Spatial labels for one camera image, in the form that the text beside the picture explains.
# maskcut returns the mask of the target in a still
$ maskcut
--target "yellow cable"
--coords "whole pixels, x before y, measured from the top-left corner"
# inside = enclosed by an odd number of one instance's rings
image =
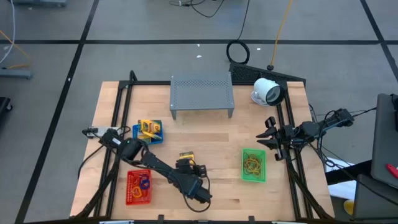
[[[247,174],[252,174],[255,177],[260,177],[261,175],[261,161],[254,154],[247,154],[247,159],[244,162],[244,172]]]
[[[28,60],[28,64],[21,64],[21,65],[13,65],[10,67],[7,67],[7,69],[12,69],[12,68],[22,68],[22,67],[29,67],[31,65],[31,61],[30,61],[30,57],[29,55],[22,50],[17,44],[14,44],[14,41],[12,41],[2,30],[0,30],[0,34],[2,34],[16,49],[18,49],[23,55],[25,55],[25,57]]]
[[[284,26],[287,14],[289,13],[290,7],[292,5],[293,0],[289,1],[289,4],[287,5],[285,14],[284,14],[284,19],[282,19],[282,23],[280,24],[279,30],[278,30],[278,34],[276,35],[276,39],[275,39],[275,44],[274,44],[274,52],[272,53],[272,59],[271,59],[271,63],[270,65],[274,64],[274,58],[275,58],[275,54],[276,54],[276,49],[278,48],[278,40],[279,40],[279,35],[280,32],[282,31],[282,27]]]

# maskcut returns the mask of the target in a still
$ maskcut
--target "black floor stripe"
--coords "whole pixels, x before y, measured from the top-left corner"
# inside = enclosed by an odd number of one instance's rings
[[[228,44],[231,40],[87,40],[85,44]],[[275,44],[275,40],[241,40],[245,44]],[[378,40],[279,40],[278,44],[295,45],[375,45]]]
[[[226,39],[198,39],[198,40],[85,40],[84,44],[120,44],[120,45],[149,45],[149,44],[228,44]],[[241,40],[245,44],[270,44],[275,40]],[[398,44],[398,40],[390,40],[391,44]],[[79,44],[80,40],[16,40],[16,44]],[[0,44],[8,44],[7,40],[0,40]],[[278,44],[294,45],[375,45],[379,40],[279,40]]]
[[[373,31],[376,34],[377,39],[380,41],[381,48],[383,49],[384,55],[386,56],[387,61],[390,64],[391,70],[392,70],[393,74],[395,75],[396,79],[398,80],[398,67],[397,67],[396,61],[394,60],[394,57],[392,56],[392,54],[390,52],[390,49],[387,46],[388,42],[390,42],[391,44],[394,44],[394,43],[396,44],[398,41],[390,40],[390,41],[386,42],[384,40],[384,37],[381,34],[379,26],[377,26],[377,24],[376,24],[376,20],[374,20],[374,17],[372,15],[372,12],[371,12],[366,0],[360,0],[360,1],[361,1],[363,9],[365,10],[365,13],[366,13],[368,19],[369,19],[369,22],[372,25]]]
[[[85,28],[84,28],[83,33],[80,38],[80,43],[76,49],[76,53],[72,60],[72,64],[70,65],[68,76],[65,79],[65,84],[63,85],[62,92],[61,92],[60,98],[57,103],[57,107],[55,108],[55,112],[52,117],[49,130],[47,131],[47,135],[44,139],[42,150],[40,151],[39,158],[37,159],[35,169],[33,171],[32,177],[30,178],[30,181],[29,181],[28,187],[26,189],[24,199],[22,200],[21,207],[19,208],[15,223],[23,223],[25,220],[27,211],[29,209],[30,201],[32,200],[33,193],[34,193],[34,191],[36,189],[36,185],[39,181],[40,173],[43,169],[45,158],[47,157],[47,153],[49,152],[51,141],[54,136],[55,128],[57,127],[58,121],[60,119],[62,108],[63,108],[63,105],[65,104],[68,90],[69,90],[70,84],[73,80],[73,76],[75,74],[75,70],[76,70],[76,67],[77,67],[79,59],[80,59],[81,51],[83,50],[84,40],[86,40],[91,23],[93,22],[95,11],[98,6],[98,1],[99,0],[94,0],[93,5],[91,7],[90,14],[88,16]]]
[[[397,45],[398,40],[385,40],[387,45]]]
[[[16,44],[79,44],[80,40],[16,40]],[[8,40],[0,40],[0,44],[9,44]]]

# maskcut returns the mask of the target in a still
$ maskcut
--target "green basket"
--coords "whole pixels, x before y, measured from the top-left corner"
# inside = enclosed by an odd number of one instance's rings
[[[261,171],[260,176],[256,177],[253,174],[247,174],[244,168],[244,161],[248,158],[248,155],[255,155],[260,160]],[[253,182],[266,182],[266,152],[258,149],[243,149],[242,151],[242,179],[245,181]]]

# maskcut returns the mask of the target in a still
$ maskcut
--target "white camera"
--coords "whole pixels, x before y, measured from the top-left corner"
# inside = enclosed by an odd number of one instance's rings
[[[251,99],[262,106],[275,106],[285,98],[285,89],[275,81],[259,78],[254,83]]]

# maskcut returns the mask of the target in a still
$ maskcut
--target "gray floor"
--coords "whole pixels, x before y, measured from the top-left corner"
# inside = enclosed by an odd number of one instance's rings
[[[78,40],[93,0],[69,0],[66,8],[17,6],[17,39]],[[274,39],[288,0],[252,0],[243,39]],[[386,40],[398,39],[393,0],[367,0]],[[213,12],[219,1],[198,8]],[[226,1],[212,19],[166,0],[101,0],[88,39],[162,40],[234,39],[246,1]],[[11,34],[11,7],[0,0],[0,29]],[[360,1],[294,1],[281,39],[377,40]],[[5,45],[0,45],[0,52]],[[12,223],[39,156],[77,45],[21,45],[33,58],[31,80],[0,78],[0,96],[14,110],[0,134],[0,222]],[[224,44],[85,45],[26,221],[66,218],[76,172],[86,146],[81,130],[92,122],[102,81],[128,78],[169,80],[176,73],[224,73],[229,62]],[[251,44],[248,65],[266,68],[273,45]],[[398,57],[398,45],[390,45]],[[242,59],[242,50],[232,47]],[[24,60],[14,50],[2,67]],[[275,71],[307,79],[309,102],[318,114],[338,108],[362,110],[378,93],[398,93],[397,80],[380,45],[279,45]],[[371,158],[374,112],[350,128],[331,130],[324,145],[348,162]]]

